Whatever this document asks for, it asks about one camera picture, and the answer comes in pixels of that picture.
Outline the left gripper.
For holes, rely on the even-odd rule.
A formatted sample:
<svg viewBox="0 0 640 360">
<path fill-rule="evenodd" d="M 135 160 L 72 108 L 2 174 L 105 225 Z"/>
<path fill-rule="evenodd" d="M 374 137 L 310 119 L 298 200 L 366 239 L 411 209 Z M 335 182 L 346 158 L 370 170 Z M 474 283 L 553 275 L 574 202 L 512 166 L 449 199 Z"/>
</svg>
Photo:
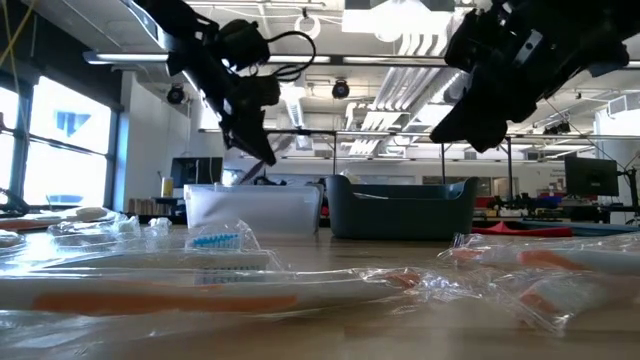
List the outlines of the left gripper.
<svg viewBox="0 0 640 360">
<path fill-rule="evenodd" d="M 230 73 L 221 62 L 201 62 L 197 69 L 205 101 L 219 115 L 225 146 L 275 165 L 275 154 L 262 126 L 263 78 Z"/>
</svg>

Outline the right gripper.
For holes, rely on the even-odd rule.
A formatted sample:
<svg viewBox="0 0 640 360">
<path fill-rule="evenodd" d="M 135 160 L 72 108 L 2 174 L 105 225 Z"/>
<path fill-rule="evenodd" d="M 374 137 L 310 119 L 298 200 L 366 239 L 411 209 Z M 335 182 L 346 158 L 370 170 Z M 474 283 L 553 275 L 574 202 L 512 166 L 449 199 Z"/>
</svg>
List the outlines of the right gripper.
<svg viewBox="0 0 640 360">
<path fill-rule="evenodd" d="M 452 36 L 445 61 L 469 78 L 430 140 L 466 141 L 483 153 L 504 140 L 506 122 L 526 119 L 566 82 L 566 9 L 474 9 Z"/>
</svg>

